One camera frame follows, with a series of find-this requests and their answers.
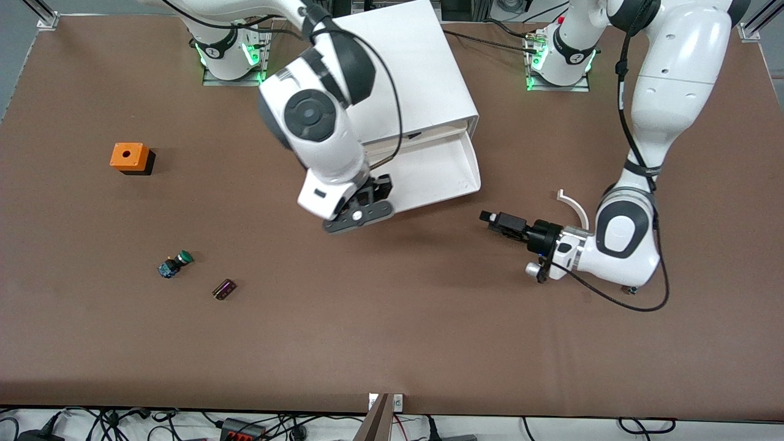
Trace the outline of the white plastic drawer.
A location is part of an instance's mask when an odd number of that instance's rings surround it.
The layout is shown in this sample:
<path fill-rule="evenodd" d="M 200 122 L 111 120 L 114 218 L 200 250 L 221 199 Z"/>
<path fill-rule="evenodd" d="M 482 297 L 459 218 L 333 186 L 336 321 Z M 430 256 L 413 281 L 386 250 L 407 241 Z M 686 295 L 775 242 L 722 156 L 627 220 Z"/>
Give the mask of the white plastic drawer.
<path fill-rule="evenodd" d="M 460 120 L 448 124 L 422 129 L 420 131 L 404 134 L 401 137 L 401 150 L 408 145 L 419 145 L 419 143 L 426 143 L 432 140 L 438 140 L 443 137 L 459 135 L 469 128 L 467 120 Z M 376 150 L 394 150 L 398 144 L 398 136 L 392 136 L 387 139 L 364 141 L 361 143 L 367 151 Z"/>
<path fill-rule="evenodd" d="M 373 176 L 383 174 L 389 175 L 393 184 L 388 201 L 395 213 L 443 203 L 481 189 L 478 159 L 465 130 L 406 140 L 394 159 L 372 172 Z"/>

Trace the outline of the white drawer cabinet shell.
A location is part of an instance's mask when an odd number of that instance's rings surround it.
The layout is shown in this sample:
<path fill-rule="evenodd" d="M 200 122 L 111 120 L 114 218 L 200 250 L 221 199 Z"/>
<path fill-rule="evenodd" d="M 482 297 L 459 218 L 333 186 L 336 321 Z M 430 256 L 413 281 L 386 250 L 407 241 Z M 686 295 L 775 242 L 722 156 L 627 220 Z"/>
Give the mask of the white drawer cabinet shell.
<path fill-rule="evenodd" d="M 394 150 L 367 151 L 376 163 L 394 159 L 404 134 L 467 120 L 472 137 L 476 108 L 442 25 L 429 0 L 412 0 L 351 16 L 336 24 L 372 45 L 372 95 L 349 109 L 361 142 L 398 136 Z"/>

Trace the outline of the black red power strip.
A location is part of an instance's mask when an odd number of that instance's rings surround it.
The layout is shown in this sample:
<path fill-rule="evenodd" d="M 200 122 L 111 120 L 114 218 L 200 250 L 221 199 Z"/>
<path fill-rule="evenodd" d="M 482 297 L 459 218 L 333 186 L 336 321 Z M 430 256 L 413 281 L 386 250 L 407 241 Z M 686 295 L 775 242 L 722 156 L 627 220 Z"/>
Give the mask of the black red power strip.
<path fill-rule="evenodd" d="M 219 441 L 262 441 L 266 427 L 234 418 L 227 418 L 220 425 Z"/>

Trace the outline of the white curved plastic bracket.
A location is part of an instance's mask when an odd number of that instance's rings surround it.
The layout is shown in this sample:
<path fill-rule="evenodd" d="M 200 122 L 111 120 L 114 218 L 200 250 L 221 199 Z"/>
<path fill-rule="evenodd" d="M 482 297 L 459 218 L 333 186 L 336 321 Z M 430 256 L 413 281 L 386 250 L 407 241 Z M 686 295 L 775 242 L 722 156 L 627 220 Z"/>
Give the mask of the white curved plastic bracket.
<path fill-rule="evenodd" d="M 560 201 L 561 203 L 570 206 L 571 209 L 573 209 L 574 212 L 576 212 L 580 221 L 581 229 L 590 231 L 590 219 L 586 213 L 586 210 L 582 207 L 580 203 L 576 201 L 576 199 L 568 197 L 565 191 L 563 190 L 563 188 L 560 188 L 557 191 L 556 199 L 557 201 Z"/>

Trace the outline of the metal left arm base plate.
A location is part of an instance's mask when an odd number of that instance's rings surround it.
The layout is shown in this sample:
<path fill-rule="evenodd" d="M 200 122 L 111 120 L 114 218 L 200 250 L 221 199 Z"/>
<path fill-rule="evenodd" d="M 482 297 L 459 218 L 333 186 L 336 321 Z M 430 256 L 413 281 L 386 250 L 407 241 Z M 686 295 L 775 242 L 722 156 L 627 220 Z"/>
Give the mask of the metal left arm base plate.
<path fill-rule="evenodd" d="M 551 46 L 549 34 L 529 33 L 523 39 L 527 50 L 527 91 L 589 92 L 589 72 L 597 55 L 594 48 L 589 55 L 575 53 L 565 58 Z"/>

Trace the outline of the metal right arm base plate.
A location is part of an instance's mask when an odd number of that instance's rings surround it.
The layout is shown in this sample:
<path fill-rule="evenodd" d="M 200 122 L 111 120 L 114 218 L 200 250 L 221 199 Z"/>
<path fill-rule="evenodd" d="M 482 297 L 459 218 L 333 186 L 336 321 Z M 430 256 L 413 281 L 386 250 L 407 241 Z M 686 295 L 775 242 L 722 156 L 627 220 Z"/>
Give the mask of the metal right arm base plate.
<path fill-rule="evenodd" d="M 258 29 L 232 30 L 220 42 L 195 43 L 204 86 L 257 87 L 266 79 L 271 36 Z"/>

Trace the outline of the white pole clamp bracket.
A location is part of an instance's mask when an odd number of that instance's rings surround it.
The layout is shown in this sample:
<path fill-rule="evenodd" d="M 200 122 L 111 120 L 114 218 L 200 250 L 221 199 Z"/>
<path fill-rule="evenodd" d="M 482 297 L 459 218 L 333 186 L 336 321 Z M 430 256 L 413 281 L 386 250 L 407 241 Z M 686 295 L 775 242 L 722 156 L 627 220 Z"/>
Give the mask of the white pole clamp bracket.
<path fill-rule="evenodd" d="M 378 393 L 369 393 L 369 405 L 367 405 L 367 410 L 372 410 L 373 405 L 375 404 L 376 400 L 380 397 Z M 393 394 L 392 398 L 392 405 L 394 413 L 403 413 L 403 405 L 404 405 L 404 395 L 403 394 Z"/>

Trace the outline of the green push button switch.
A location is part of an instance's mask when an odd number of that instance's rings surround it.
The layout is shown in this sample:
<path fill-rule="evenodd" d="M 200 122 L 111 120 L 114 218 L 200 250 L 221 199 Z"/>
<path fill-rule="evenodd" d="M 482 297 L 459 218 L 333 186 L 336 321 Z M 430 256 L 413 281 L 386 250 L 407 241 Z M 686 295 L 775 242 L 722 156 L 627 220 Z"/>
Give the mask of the green push button switch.
<path fill-rule="evenodd" d="M 194 262 L 193 256 L 185 249 L 182 249 L 176 256 L 168 257 L 159 265 L 157 271 L 162 278 L 171 279 L 175 277 L 182 268 Z"/>

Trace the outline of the orange button enclosure box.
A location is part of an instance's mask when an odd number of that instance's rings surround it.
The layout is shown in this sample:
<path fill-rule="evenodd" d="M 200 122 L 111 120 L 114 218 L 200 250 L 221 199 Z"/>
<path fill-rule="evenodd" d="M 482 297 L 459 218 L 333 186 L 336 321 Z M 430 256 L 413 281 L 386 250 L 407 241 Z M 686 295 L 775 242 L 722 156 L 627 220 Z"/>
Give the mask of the orange button enclosure box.
<path fill-rule="evenodd" d="M 110 166 L 129 176 L 151 176 L 156 154 L 144 143 L 115 143 Z"/>

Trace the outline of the aluminium frame post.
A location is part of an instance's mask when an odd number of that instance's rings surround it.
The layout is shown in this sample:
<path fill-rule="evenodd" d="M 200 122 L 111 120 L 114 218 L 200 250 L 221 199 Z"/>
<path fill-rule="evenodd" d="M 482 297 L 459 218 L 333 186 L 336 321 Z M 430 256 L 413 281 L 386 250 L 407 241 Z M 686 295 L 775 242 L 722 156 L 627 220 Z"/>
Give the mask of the aluminium frame post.
<path fill-rule="evenodd" d="M 37 16 L 36 28 L 39 31 L 54 31 L 59 23 L 61 14 L 51 8 L 45 0 L 22 0 Z"/>
<path fill-rule="evenodd" d="M 761 31 L 773 22 L 784 11 L 784 0 L 765 0 L 761 8 L 737 25 L 737 32 L 742 42 L 758 42 Z"/>

